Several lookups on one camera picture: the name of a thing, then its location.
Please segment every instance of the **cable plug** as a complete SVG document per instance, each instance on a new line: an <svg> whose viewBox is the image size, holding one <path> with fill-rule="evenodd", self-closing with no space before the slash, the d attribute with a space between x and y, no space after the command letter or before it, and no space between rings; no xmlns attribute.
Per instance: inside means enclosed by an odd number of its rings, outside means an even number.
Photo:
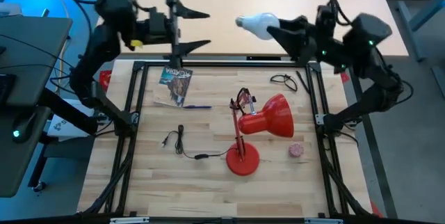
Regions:
<svg viewBox="0 0 445 224"><path fill-rule="evenodd" d="M165 145L167 145L167 141L168 141L168 136L162 142L162 147L165 147Z"/></svg>

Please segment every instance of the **red desk lamp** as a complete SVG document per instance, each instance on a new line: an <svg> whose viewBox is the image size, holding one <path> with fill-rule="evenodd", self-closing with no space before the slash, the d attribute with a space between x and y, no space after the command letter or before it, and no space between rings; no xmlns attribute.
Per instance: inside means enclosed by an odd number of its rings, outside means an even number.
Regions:
<svg viewBox="0 0 445 224"><path fill-rule="evenodd" d="M234 117L236 143L233 144L226 156L229 169L236 175L250 175L258 168L259 153L254 145L245 143L243 134L254 134L259 131L269 131L271 134L281 137L293 136L292 112L286 98L277 94L270 98L261 111L255 112L253 103L255 97L251 96L247 88L242 88L238 93L236 102L230 99L230 109ZM244 113L243 107L249 104L250 113ZM243 114L239 120L237 111Z"/></svg>

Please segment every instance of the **wooden work surface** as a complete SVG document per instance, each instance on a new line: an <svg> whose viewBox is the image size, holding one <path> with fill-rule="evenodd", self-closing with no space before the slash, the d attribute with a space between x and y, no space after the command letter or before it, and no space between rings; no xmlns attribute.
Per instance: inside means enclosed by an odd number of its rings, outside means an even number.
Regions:
<svg viewBox="0 0 445 224"><path fill-rule="evenodd" d="M121 109L125 104L132 65L133 61L116 61L108 88L108 98ZM191 69L193 77L186 104L211 105L210 110L185 110L154 104L153 87L159 81L161 67L149 69L125 211L137 211L140 216L192 217L315 217L318 212L327 213L310 98L295 69ZM336 113L347 104L340 76L333 75L332 71L331 67L323 66L327 100L331 112ZM298 84L298 92L289 91L284 84L270 83L269 79L275 74L291 75ZM140 75L132 110L135 109L139 84ZM241 87L249 88L257 98L257 109L273 95L282 93L293 113L293 138L280 138L267 132L244 136L245 141L257 147L260 153L261 161L255 174L247 177L232 174L225 156L196 161L175 154L175 135L166 147L161 147L168 132L183 124L184 149L188 155L226 151L235 142L228 104ZM114 134L96 139L79 211L88 208L107 185L117 141ZM293 142L304 146L305 153L300 158L288 155L288 147ZM357 144L348 137L338 137L336 142L344 182L362 206L370 211ZM340 209L333 182L332 188L337 209Z"/></svg>
<svg viewBox="0 0 445 224"><path fill-rule="evenodd" d="M211 43L196 49L192 55L238 55L238 56L286 56L286 52L274 40L260 40L250 32L235 25L239 15L256 15L270 12L282 19L295 19L300 15L314 23L317 6L329 0L181 0L188 8L210 14L207 19L180 19L180 42L211 40ZM165 0L138 0L144 7L156 6L168 15ZM396 23L386 0L339 0L342 10L354 19L359 13L369 13L379 17L392 28L393 35L379 45L385 56L407 56ZM147 19L147 13L139 11L138 19ZM341 40L349 26L337 25L335 38ZM123 54L170 53L170 45L150 45L135 52L122 45Z"/></svg>

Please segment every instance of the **lamp shade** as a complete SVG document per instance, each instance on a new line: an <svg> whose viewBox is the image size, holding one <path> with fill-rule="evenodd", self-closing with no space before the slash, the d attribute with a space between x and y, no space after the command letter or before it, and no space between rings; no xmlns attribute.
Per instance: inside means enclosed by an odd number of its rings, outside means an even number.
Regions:
<svg viewBox="0 0 445 224"><path fill-rule="evenodd" d="M292 112L282 94L270 98L263 109L256 114L241 116L238 126L243 134L267 130L276 136L289 138L293 136Z"/></svg>

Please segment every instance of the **book cover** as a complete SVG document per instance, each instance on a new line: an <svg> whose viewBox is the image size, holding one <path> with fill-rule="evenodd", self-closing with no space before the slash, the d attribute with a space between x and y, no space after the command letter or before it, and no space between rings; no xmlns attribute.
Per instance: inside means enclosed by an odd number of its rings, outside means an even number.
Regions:
<svg viewBox="0 0 445 224"><path fill-rule="evenodd" d="M158 86L154 89L154 102L182 107L192 74L192 70L164 67Z"/></svg>

